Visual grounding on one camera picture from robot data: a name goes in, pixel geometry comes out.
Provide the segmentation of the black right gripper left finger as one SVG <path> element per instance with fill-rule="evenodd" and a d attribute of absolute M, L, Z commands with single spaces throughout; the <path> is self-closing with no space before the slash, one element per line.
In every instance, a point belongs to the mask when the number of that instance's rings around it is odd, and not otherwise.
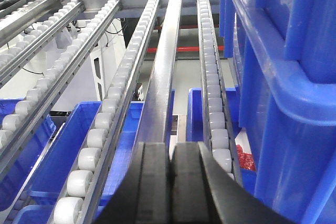
<path fill-rule="evenodd" d="M 122 183 L 94 223 L 169 223 L 168 173 L 165 144 L 139 142 Z"/>

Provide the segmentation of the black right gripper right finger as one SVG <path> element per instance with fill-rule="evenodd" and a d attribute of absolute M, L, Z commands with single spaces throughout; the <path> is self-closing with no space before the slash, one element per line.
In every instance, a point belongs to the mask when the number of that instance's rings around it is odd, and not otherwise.
<path fill-rule="evenodd" d="M 236 183 L 202 142 L 177 144 L 172 223 L 290 223 Z"/>

